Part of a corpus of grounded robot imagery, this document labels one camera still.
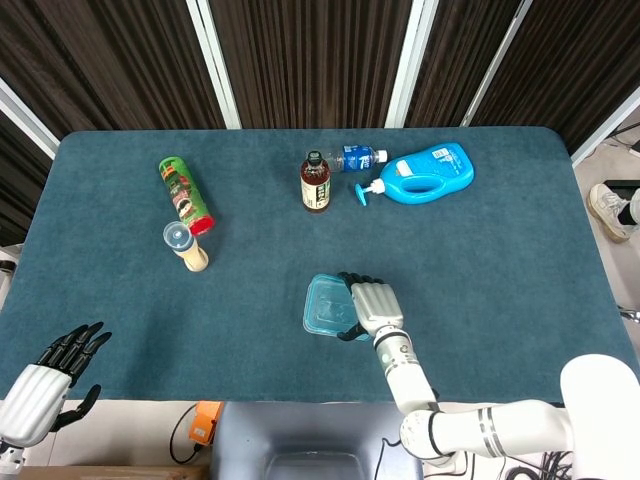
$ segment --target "robot finger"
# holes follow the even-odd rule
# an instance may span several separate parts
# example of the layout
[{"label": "robot finger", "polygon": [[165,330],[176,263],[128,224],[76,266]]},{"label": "robot finger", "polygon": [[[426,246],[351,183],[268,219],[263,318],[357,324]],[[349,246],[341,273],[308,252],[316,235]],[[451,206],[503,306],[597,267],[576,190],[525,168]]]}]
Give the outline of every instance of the robot finger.
[{"label": "robot finger", "polygon": [[67,334],[62,338],[62,341],[58,344],[58,346],[53,350],[53,353],[47,358],[46,363],[43,365],[51,368],[57,368],[60,360],[64,358],[67,354],[67,350],[69,346],[73,344],[75,339],[81,335],[88,327],[88,325],[80,325],[78,328],[73,330],[71,333]]},{"label": "robot finger", "polygon": [[355,340],[356,338],[358,338],[363,333],[367,333],[367,331],[364,329],[364,327],[362,325],[360,325],[358,323],[358,324],[354,325],[353,327],[351,327],[346,332],[339,332],[337,336],[338,336],[338,338],[340,340],[342,340],[344,342],[350,342],[350,341]]},{"label": "robot finger", "polygon": [[100,385],[94,385],[93,387],[91,387],[91,389],[87,393],[87,396],[84,398],[82,403],[76,407],[75,410],[64,412],[58,415],[50,431],[55,433],[61,428],[66,427],[67,425],[71,425],[78,420],[82,420],[95,405],[96,400],[98,400],[98,397],[100,396],[101,389],[102,387]]},{"label": "robot finger", "polygon": [[51,355],[53,355],[53,352],[58,348],[58,345],[62,343],[62,340],[64,339],[64,337],[66,337],[66,335],[63,335],[57,338],[55,342],[49,345],[47,349],[44,352],[42,352],[42,355],[40,355],[40,358],[36,362],[36,365],[46,365],[49,359],[51,358]]},{"label": "robot finger", "polygon": [[93,335],[98,332],[98,330],[100,330],[103,326],[103,322],[94,323],[84,332],[78,335],[73,344],[67,350],[65,356],[60,360],[60,363],[58,363],[58,369],[63,372],[67,371],[78,354],[85,347],[87,342],[91,340],[91,337],[93,337]]},{"label": "robot finger", "polygon": [[348,272],[340,272],[338,274],[338,277],[340,277],[342,280],[344,280],[345,285],[347,286],[349,291],[351,291],[351,285],[354,284],[353,274],[348,273]]},{"label": "robot finger", "polygon": [[75,360],[71,364],[71,367],[69,367],[68,371],[65,372],[68,373],[72,379],[69,388],[73,387],[76,384],[76,381],[78,380],[80,375],[82,375],[82,372],[84,372],[89,365],[89,362],[91,361],[93,355],[110,338],[111,332],[103,333],[98,338],[93,340],[89,345],[87,345],[84,350],[82,350],[82,352],[80,352],[80,354],[75,358]]},{"label": "robot finger", "polygon": [[381,283],[384,284],[384,280],[381,278],[371,278],[369,275],[363,275],[362,281],[366,283]]}]

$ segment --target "brown liquid bottle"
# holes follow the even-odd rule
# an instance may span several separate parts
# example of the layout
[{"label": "brown liquid bottle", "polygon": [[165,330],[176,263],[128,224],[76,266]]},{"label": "brown liquid bottle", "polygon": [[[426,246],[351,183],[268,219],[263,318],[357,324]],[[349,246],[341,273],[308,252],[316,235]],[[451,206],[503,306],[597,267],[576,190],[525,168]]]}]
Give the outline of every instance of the brown liquid bottle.
[{"label": "brown liquid bottle", "polygon": [[300,183],[302,186],[302,203],[312,213],[324,212],[329,206],[331,187],[331,171],[329,164],[320,152],[309,152],[307,159],[300,167]]}]

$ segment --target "blue-green tablecloth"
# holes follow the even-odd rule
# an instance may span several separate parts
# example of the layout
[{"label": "blue-green tablecloth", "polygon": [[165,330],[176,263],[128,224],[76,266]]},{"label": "blue-green tablecloth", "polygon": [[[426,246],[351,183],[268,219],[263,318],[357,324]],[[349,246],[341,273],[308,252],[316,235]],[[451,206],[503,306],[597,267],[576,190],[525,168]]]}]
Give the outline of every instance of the blue-green tablecloth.
[{"label": "blue-green tablecloth", "polygon": [[[358,204],[335,174],[301,202],[307,150],[369,144],[392,158],[459,142],[476,178],[434,203]],[[191,273],[164,244],[176,219],[157,165],[183,157],[217,219]],[[317,273],[391,284],[442,400],[560,400],[572,357],[637,362],[560,138],[534,127],[80,132],[61,144],[0,315],[0,394],[53,339],[104,321],[113,338],[73,390],[103,398],[381,401],[372,346],[311,335]]]}]

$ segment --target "dark curtain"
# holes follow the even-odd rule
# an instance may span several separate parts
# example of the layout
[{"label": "dark curtain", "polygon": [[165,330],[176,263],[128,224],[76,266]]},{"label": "dark curtain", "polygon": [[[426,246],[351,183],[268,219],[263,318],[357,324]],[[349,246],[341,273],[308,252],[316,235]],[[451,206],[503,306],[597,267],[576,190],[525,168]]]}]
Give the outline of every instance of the dark curtain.
[{"label": "dark curtain", "polygon": [[211,0],[247,128],[381,127],[410,0]]},{"label": "dark curtain", "polygon": [[405,126],[460,125],[519,4],[439,2]]},{"label": "dark curtain", "polygon": [[59,138],[224,128],[184,1],[3,0],[0,71]]},{"label": "dark curtain", "polygon": [[545,125],[574,152],[640,86],[640,2],[536,0],[474,125]]},{"label": "dark curtain", "polygon": [[51,159],[0,113],[0,246],[22,243]]}]

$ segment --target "white sneaker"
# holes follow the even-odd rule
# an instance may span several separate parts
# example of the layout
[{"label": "white sneaker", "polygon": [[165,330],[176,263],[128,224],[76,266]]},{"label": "white sneaker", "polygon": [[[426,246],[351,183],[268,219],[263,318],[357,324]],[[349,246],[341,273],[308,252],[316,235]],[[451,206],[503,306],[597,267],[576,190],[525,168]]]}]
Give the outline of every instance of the white sneaker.
[{"label": "white sneaker", "polygon": [[602,183],[594,185],[587,196],[589,212],[600,220],[607,236],[616,243],[629,240],[638,228],[637,225],[622,225],[618,220],[618,215],[628,203]]}]

